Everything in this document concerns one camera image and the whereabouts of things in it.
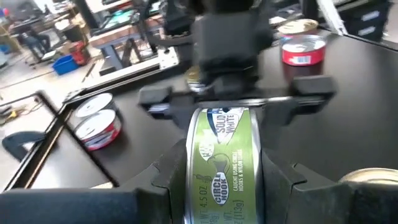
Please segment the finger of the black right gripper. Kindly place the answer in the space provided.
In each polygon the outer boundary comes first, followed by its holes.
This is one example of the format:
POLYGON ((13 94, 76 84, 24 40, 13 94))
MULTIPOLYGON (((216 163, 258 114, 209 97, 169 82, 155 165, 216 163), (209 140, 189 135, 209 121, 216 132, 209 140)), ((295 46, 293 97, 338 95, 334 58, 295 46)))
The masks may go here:
POLYGON ((281 129, 291 122, 297 107, 293 99, 266 104, 262 110, 261 141, 277 142, 281 129))
POLYGON ((180 129, 188 129, 192 114, 195 111, 194 105, 171 105, 170 114, 175 125, 180 129))

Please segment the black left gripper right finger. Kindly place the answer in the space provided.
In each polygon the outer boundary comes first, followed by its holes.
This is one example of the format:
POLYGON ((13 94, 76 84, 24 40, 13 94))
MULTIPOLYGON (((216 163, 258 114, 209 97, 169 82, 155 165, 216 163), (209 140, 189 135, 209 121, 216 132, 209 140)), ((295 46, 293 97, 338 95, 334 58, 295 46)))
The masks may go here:
POLYGON ((266 223, 348 223, 353 197, 349 185, 329 180, 301 164, 289 164, 271 149, 262 149, 261 160, 266 223))

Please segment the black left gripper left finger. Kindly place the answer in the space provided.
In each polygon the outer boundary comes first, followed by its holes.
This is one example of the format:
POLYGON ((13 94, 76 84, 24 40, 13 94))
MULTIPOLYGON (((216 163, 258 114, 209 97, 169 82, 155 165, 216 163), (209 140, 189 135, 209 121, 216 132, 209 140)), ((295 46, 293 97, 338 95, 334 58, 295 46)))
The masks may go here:
POLYGON ((148 168, 120 186, 136 198, 137 223, 183 223, 186 140, 181 139, 148 168))

